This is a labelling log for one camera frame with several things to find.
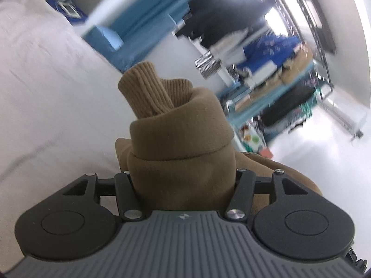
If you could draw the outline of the blue hanging garment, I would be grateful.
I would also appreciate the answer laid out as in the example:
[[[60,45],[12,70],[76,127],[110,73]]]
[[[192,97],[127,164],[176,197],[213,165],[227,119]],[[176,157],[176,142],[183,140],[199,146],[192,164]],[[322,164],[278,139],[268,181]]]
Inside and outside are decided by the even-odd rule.
[[[255,72],[269,61],[280,67],[283,62],[293,56],[294,49],[300,43],[297,36],[263,36],[243,48],[245,61],[238,64],[238,67],[249,68]]]

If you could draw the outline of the white textured bed sheet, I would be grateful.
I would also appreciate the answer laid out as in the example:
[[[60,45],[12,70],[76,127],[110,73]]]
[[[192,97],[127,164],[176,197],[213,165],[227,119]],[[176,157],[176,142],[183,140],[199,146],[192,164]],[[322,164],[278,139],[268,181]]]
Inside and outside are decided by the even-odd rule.
[[[119,171],[134,116],[121,73],[45,0],[1,0],[1,270],[22,253],[14,225],[86,173]]]

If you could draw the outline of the striped sleeve cuff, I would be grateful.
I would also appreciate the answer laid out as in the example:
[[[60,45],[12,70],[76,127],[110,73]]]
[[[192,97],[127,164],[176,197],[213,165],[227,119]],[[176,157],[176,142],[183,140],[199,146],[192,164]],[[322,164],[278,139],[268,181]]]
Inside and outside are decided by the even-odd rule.
[[[204,79],[208,79],[221,68],[221,60],[216,59],[209,50],[196,59],[194,64]]]

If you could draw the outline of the black hanging jacket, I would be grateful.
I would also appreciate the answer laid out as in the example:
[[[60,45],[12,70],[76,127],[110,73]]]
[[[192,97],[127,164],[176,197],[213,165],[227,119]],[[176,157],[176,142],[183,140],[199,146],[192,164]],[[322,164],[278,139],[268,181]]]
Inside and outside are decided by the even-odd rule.
[[[212,47],[226,35],[251,28],[275,5],[275,0],[190,0],[184,26],[176,36],[201,39],[204,48]]]

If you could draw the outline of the black clothes rack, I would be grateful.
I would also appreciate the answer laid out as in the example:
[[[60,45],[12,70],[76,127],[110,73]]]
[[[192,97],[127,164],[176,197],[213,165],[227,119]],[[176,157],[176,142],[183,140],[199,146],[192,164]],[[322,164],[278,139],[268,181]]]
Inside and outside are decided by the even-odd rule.
[[[314,74],[320,80],[320,98],[328,98],[334,85],[326,56],[336,53],[336,45],[318,0],[276,0],[275,8],[288,34],[310,46]]]

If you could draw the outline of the brown hooded sweatshirt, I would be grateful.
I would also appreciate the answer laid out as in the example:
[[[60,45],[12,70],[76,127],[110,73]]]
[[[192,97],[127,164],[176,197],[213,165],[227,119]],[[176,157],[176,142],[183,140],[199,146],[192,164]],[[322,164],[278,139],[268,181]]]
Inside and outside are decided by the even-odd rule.
[[[226,212],[237,169],[271,177],[283,169],[314,192],[302,173],[255,153],[238,152],[219,100],[186,79],[163,79],[151,62],[127,70],[119,91],[136,119],[130,137],[115,143],[121,171],[128,171],[141,207],[166,211]]]

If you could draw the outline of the blue nightstand tray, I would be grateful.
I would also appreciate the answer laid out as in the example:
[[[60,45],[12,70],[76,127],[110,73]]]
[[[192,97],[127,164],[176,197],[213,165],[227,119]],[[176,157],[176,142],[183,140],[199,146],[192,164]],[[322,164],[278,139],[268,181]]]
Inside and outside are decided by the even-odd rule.
[[[45,0],[56,12],[64,15],[71,25],[80,25],[88,19],[75,0]]]

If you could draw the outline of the white tablet device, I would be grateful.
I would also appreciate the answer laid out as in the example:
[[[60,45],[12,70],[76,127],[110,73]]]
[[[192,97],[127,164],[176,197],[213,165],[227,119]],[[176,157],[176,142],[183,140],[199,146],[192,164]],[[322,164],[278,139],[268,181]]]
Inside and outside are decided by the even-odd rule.
[[[57,2],[63,12],[71,18],[80,18],[80,14],[77,12],[75,6],[70,2]]]

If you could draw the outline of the blue covered chair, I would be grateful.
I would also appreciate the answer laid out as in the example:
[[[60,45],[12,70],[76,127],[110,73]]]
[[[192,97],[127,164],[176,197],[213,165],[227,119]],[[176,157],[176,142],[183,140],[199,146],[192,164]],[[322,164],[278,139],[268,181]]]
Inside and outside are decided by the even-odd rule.
[[[117,32],[106,26],[94,26],[82,38],[113,66],[118,50],[125,45]]]

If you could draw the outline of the blue curtain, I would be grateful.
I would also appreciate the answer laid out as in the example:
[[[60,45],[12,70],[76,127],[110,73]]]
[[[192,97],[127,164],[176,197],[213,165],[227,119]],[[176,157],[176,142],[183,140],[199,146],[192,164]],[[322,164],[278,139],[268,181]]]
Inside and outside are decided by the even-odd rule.
[[[136,0],[111,24],[123,45],[109,59],[124,72],[142,61],[189,11],[189,0]]]

